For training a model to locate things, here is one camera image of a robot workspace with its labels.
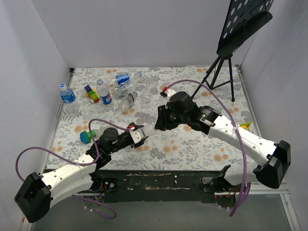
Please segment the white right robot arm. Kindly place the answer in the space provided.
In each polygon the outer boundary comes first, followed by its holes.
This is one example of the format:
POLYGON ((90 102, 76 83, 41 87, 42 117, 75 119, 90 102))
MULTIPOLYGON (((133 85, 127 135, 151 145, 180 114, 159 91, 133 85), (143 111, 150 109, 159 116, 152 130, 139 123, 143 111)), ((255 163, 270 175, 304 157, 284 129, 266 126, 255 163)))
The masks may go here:
POLYGON ((189 94, 166 90, 161 92, 166 103, 158 107, 155 129, 172 130, 178 125, 188 125, 195 131, 218 138, 231 146, 244 150, 253 163, 242 167, 224 167, 213 180, 212 186, 229 191, 240 183, 259 182, 277 189, 291 164, 291 146, 286 141, 279 143, 257 136, 210 106, 198 106, 189 94))

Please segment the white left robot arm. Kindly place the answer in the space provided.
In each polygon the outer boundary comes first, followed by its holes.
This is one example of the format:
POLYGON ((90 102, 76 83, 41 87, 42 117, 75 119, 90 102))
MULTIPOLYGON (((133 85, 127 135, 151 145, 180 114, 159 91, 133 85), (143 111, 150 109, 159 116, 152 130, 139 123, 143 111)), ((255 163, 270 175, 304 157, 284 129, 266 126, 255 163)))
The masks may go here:
POLYGON ((52 172, 28 175, 14 200, 30 223, 43 218, 56 203, 81 191, 95 193, 102 188, 98 170, 111 161, 111 155, 126 147, 137 148, 153 134, 151 126, 131 123, 119 134, 107 128, 85 154, 52 172))

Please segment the Pocari Sweat plastic bottle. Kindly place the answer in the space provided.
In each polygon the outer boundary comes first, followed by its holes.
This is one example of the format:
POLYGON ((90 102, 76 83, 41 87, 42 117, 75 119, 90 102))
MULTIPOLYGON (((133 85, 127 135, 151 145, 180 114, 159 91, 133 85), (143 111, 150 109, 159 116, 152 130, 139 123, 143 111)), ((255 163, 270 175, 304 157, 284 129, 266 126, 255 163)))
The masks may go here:
POLYGON ((67 88, 66 86, 60 88, 60 96, 67 110, 71 112, 77 112, 79 110, 77 98, 71 88, 67 88))

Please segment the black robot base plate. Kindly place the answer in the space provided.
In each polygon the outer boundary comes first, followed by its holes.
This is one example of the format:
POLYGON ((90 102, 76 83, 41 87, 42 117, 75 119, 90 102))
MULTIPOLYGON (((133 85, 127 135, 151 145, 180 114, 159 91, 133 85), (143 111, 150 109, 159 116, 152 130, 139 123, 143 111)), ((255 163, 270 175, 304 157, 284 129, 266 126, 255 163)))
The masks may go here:
POLYGON ((93 174, 94 190, 105 203, 119 202, 222 202, 232 207, 241 185, 220 187, 221 171, 99 170, 93 174))

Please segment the Pocari Sweat cap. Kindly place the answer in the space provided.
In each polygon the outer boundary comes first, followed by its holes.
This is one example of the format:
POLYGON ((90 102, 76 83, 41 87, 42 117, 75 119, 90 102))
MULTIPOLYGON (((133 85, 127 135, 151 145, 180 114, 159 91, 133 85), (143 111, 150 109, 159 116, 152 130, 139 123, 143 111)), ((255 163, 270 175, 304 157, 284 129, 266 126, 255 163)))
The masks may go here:
POLYGON ((61 83, 59 85, 60 90, 66 90, 66 85, 64 83, 61 83))

